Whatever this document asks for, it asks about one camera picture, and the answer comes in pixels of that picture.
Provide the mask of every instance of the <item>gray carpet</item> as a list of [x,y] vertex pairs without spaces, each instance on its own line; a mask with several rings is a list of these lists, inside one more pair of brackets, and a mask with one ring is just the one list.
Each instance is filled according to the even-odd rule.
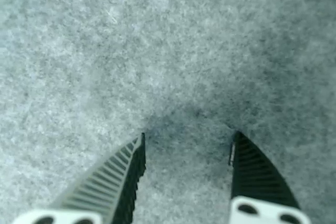
[[133,223],[226,223],[236,129],[336,219],[336,0],[1,2],[1,224],[142,131]]

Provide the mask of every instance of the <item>carpet texture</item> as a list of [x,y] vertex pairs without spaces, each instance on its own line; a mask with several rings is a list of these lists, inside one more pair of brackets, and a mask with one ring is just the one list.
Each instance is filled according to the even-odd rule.
[[226,223],[236,129],[334,223],[336,0],[1,6],[1,224],[142,131],[133,223]]

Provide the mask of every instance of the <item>gray felt surface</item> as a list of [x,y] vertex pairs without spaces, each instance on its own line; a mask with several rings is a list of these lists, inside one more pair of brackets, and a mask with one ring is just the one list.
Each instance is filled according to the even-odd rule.
[[336,219],[336,0],[1,0],[0,223],[147,135],[134,224],[226,223],[234,129]]

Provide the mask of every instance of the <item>mounting hole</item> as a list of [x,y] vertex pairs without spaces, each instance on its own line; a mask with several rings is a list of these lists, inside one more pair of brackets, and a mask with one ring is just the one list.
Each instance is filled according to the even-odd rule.
[[301,224],[301,222],[293,215],[281,215],[280,220],[291,224]]
[[51,216],[45,216],[37,220],[34,224],[53,224],[54,219]]
[[94,224],[93,220],[90,219],[83,219],[75,222],[75,224]]
[[249,215],[257,215],[258,214],[258,211],[253,206],[250,206],[250,205],[247,205],[247,204],[239,205],[238,210],[242,211],[242,212],[245,212]]

